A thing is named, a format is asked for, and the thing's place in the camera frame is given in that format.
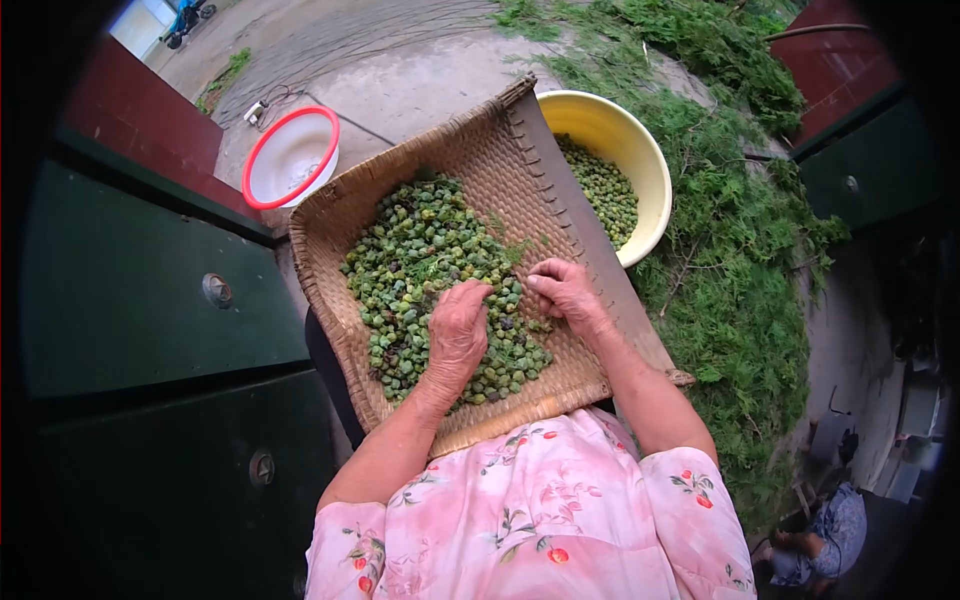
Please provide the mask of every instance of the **white plastic basin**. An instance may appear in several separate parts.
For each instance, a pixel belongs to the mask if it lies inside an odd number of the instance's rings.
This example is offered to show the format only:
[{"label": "white plastic basin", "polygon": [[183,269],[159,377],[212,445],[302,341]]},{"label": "white plastic basin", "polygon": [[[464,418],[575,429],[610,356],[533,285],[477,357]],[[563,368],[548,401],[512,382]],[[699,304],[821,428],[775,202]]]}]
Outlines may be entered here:
[{"label": "white plastic basin", "polygon": [[259,210],[296,206],[330,180],[340,154],[340,120],[327,107],[298,108],[274,123],[247,157],[243,196]]}]

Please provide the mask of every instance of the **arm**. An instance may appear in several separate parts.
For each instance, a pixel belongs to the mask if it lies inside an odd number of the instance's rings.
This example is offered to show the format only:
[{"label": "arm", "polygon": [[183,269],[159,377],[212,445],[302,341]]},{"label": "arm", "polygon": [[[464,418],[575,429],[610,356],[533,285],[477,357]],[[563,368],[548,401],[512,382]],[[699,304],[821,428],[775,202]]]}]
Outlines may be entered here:
[{"label": "arm", "polygon": [[582,265],[551,258],[536,265],[527,284],[540,311],[566,318],[607,372],[617,404],[647,454],[679,446],[703,450],[717,464],[716,447],[693,406],[627,343],[590,284]]},{"label": "arm", "polygon": [[487,306],[493,292],[476,279],[444,291],[430,317],[427,370],[402,404],[360,444],[317,504],[386,504],[423,470],[446,411],[487,350]]}]

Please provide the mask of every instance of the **weeds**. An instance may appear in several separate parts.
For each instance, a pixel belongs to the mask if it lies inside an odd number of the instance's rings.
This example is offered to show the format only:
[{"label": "weeds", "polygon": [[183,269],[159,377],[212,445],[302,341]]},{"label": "weeds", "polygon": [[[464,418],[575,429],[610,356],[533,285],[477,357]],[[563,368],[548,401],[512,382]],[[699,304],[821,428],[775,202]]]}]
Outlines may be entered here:
[{"label": "weeds", "polygon": [[204,93],[197,99],[196,106],[203,114],[210,114],[216,109],[220,97],[224,95],[227,88],[233,84],[233,81],[240,75],[243,68],[250,62],[250,48],[244,48],[236,54],[230,55],[227,70],[217,79],[210,82]]}]

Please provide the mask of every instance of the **concrete ground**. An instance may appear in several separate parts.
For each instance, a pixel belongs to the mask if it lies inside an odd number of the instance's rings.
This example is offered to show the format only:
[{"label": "concrete ground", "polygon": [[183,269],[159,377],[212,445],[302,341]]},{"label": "concrete ground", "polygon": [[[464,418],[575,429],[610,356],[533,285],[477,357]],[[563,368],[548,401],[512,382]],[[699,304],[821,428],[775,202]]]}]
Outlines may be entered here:
[{"label": "concrete ground", "polygon": [[[514,79],[512,72],[526,69],[504,59],[557,50],[491,31],[482,18],[491,9],[486,0],[241,0],[218,13],[178,53],[151,66],[191,97],[216,76],[229,54],[250,46],[250,65],[213,115],[225,128],[215,175],[240,187],[243,163],[260,136],[240,117],[277,84],[302,94],[288,99],[276,116],[314,104],[310,94],[343,117],[334,174],[339,175],[482,103]],[[663,85],[711,106],[706,87],[681,65],[653,53],[652,60],[660,65]],[[538,91],[559,88],[538,75]],[[776,142],[768,149],[782,153]],[[268,225],[285,228],[288,214],[289,209],[278,209],[264,217]],[[307,304],[289,247],[277,257],[303,316]],[[893,443],[903,364],[890,350],[869,249],[851,243],[834,257],[827,290],[817,303],[808,300],[804,311],[810,341],[807,416],[819,418],[830,407],[853,413],[860,447],[851,463],[852,479],[871,489]],[[807,433],[808,423],[798,423],[782,441],[782,451],[800,447]],[[334,439],[342,464],[350,454],[342,428],[334,431]]]}]

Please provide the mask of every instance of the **elderly woman's hand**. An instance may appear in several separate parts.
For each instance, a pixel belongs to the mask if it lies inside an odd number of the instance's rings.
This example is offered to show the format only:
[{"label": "elderly woman's hand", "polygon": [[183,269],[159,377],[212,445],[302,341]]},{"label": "elderly woman's hand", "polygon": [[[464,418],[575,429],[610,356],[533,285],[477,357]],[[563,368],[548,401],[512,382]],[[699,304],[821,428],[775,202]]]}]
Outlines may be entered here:
[{"label": "elderly woman's hand", "polygon": [[430,317],[430,360],[422,379],[446,392],[449,403],[467,386],[487,351],[489,309],[483,298],[492,293],[492,286],[476,279],[458,283],[440,295]]},{"label": "elderly woman's hand", "polygon": [[612,326],[610,313],[594,291],[583,265],[549,258],[534,265],[527,285],[537,292],[541,313],[566,318],[570,329],[588,344],[598,331]]}]

